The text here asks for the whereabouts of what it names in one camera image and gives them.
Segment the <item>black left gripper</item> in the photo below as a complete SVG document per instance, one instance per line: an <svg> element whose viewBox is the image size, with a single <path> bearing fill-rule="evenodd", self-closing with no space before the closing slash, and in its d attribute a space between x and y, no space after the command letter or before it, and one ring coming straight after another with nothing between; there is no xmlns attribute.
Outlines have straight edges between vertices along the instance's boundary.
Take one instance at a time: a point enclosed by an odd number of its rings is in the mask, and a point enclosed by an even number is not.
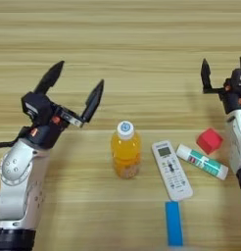
<svg viewBox="0 0 241 251"><path fill-rule="evenodd" d="M62 72L64 61L53 65L39 81L34 89L35 93L46 94ZM96 112L104 90L104 80L95 86L89 94L82 115L61 105L23 105L23 111L31 119L31 126L24 126L19 133L19 139L37 148L49 150L54 147L62 132L69 126L83 126L89 123Z"/></svg>

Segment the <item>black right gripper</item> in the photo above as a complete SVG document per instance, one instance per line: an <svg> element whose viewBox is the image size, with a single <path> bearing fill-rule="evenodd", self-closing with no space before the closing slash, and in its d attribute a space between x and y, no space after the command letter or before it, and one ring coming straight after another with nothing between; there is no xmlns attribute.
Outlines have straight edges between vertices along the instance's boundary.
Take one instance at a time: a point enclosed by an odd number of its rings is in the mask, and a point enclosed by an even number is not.
<svg viewBox="0 0 241 251"><path fill-rule="evenodd" d="M205 94L217 94L223 104L224 111L228 115L235 110L241 110L241 95L231 90L226 91L224 87L212 88L210 80L210 66L206 59L203 60L201 68L201 79L203 83L203 92Z"/></svg>

